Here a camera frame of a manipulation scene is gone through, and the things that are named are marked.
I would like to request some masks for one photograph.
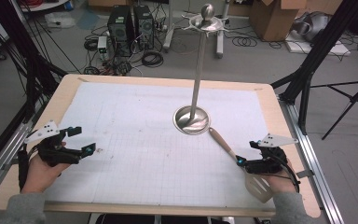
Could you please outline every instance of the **metal rod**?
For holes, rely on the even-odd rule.
[[[205,34],[205,32],[201,32],[199,58],[197,59],[196,79],[194,80],[193,100],[191,101],[190,119],[189,120],[192,120],[196,113],[197,100],[199,98],[199,90],[200,90],[200,83],[201,83],[203,59],[204,59],[204,54],[205,54],[205,44],[206,44],[206,34]]]

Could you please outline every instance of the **tripod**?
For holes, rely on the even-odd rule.
[[[328,87],[332,89],[333,91],[337,91],[338,93],[341,93],[342,95],[348,97],[350,99],[351,104],[345,109],[345,111],[339,116],[336,123],[333,124],[333,126],[327,131],[327,133],[322,137],[322,140],[324,140],[327,135],[329,135],[333,129],[338,125],[338,123],[344,118],[344,116],[350,111],[350,109],[354,106],[354,104],[358,103],[358,92],[354,94],[353,96],[347,94],[346,92],[340,91],[335,86],[342,86],[342,85],[351,85],[351,84],[358,84],[358,81],[354,82],[342,82],[342,83],[335,83],[335,84],[326,84],[326,85],[319,85],[319,86],[311,86],[311,88],[319,88],[319,87]]]

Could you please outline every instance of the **computer tower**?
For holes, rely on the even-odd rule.
[[[154,47],[154,20],[148,6],[134,6],[135,36],[140,49]]]
[[[129,6],[113,6],[107,28],[115,55],[130,57],[132,55],[131,44],[134,40],[131,8]]]

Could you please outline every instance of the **human hand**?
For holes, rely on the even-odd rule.
[[[287,165],[293,170],[292,163],[287,159]],[[281,170],[274,175],[261,175],[271,187],[274,194],[282,192],[296,192],[296,188],[293,185],[292,179],[286,171]]]
[[[60,163],[54,167],[49,166],[40,159],[39,155],[34,156],[30,161],[27,180],[21,193],[42,193],[50,187],[60,173],[68,168],[70,164]]]

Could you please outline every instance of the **gray sleeve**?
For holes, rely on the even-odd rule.
[[[272,218],[272,224],[292,224],[292,223],[315,223],[315,219],[308,216],[302,196],[299,193],[279,193],[273,197],[276,215]]]
[[[45,223],[44,206],[45,196],[42,193],[14,195],[8,201],[5,216],[0,220],[0,224]]]

